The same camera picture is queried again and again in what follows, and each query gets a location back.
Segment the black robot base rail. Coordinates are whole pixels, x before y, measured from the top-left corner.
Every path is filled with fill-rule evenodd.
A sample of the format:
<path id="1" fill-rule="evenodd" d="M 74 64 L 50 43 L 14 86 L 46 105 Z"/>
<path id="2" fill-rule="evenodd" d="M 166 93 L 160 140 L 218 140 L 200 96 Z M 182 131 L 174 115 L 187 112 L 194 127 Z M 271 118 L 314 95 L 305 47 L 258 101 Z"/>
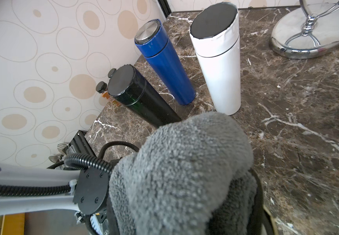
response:
<path id="1" fill-rule="evenodd" d="M 48 169 L 64 169 L 73 170 L 73 168 L 60 164 L 63 163 L 63 159 L 73 153 L 88 154 L 96 157 L 94 151 L 86 140 L 86 131 L 78 130 L 74 135 L 71 134 L 70 139 L 66 143 L 60 143 L 57 145 L 58 154 L 49 157 L 49 160 L 53 163 Z"/>

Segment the grey yellow cleaning cloth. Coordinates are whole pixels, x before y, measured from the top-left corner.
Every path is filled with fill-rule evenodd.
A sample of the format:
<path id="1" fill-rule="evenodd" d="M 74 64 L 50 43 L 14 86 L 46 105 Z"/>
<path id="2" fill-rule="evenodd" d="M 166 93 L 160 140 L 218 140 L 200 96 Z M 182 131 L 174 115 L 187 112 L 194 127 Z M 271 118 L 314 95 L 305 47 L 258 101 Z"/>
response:
<path id="1" fill-rule="evenodd" d="M 253 161 L 247 136 L 225 114 L 160 127 L 113 170 L 109 194 L 120 234 L 247 234 Z"/>

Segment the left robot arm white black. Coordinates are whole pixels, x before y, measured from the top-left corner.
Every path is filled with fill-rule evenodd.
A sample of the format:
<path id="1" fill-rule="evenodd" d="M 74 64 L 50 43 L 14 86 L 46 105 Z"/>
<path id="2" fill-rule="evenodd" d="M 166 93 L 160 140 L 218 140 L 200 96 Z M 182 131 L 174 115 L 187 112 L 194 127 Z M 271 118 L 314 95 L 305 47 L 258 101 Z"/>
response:
<path id="1" fill-rule="evenodd" d="M 118 160 L 103 160 L 106 150 L 112 146 L 139 151 L 131 143 L 114 141 L 105 144 L 98 156 L 72 153 L 47 169 L 0 163 L 0 215 L 72 210 L 80 213 L 80 220 L 91 234 L 96 235 L 98 232 L 93 228 L 91 218 L 98 213 L 101 220 L 107 222 L 107 228 L 102 232 L 118 235 L 108 182 Z"/>

